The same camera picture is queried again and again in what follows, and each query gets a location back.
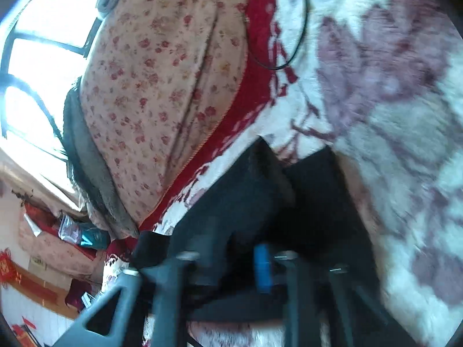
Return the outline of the grey fleece garment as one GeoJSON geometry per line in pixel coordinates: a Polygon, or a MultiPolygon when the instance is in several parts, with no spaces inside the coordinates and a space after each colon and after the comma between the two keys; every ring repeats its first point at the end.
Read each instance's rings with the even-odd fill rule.
{"type": "Polygon", "coordinates": [[[68,154],[75,183],[84,191],[88,203],[102,218],[102,226],[114,238],[137,237],[139,230],[122,203],[111,173],[108,159],[116,148],[115,124],[103,117],[107,110],[104,97],[108,87],[97,82],[97,91],[89,90],[92,77],[89,72],[97,68],[97,60],[108,44],[108,25],[104,22],[111,15],[119,0],[97,0],[98,21],[96,42],[90,46],[90,61],[86,73],[67,93],[64,103],[64,149],[68,154]]]}

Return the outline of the floral pink quilt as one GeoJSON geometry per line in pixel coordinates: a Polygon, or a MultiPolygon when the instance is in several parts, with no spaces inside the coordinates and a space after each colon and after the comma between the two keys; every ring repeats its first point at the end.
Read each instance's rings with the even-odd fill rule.
{"type": "Polygon", "coordinates": [[[119,0],[82,78],[86,124],[141,223],[231,106],[247,0],[119,0]]]}

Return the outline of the red white floral blanket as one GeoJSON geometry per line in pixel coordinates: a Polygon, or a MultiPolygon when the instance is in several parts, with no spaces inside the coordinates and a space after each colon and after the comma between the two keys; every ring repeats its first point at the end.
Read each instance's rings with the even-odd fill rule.
{"type": "Polygon", "coordinates": [[[437,0],[247,0],[231,106],[137,225],[169,234],[258,137],[337,154],[381,297],[422,346],[462,322],[462,37],[437,0]]]}

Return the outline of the black knit pants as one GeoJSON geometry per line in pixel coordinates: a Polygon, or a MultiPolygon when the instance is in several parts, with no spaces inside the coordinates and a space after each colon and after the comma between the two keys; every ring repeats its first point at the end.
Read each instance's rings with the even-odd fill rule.
{"type": "Polygon", "coordinates": [[[345,265],[374,295],[380,291],[369,234],[329,147],[284,166],[256,140],[164,236],[144,231],[131,262],[161,264],[197,252],[206,290],[193,295],[196,322],[253,323],[282,316],[284,295],[256,289],[254,249],[296,252],[318,270],[345,265]]]}

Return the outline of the teal plastic bag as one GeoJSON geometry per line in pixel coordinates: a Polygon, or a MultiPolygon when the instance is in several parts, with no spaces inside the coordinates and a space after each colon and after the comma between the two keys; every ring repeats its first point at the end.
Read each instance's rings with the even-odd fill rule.
{"type": "Polygon", "coordinates": [[[69,215],[61,217],[58,237],[67,243],[95,250],[105,250],[111,242],[107,231],[91,222],[76,221],[69,215]]]}

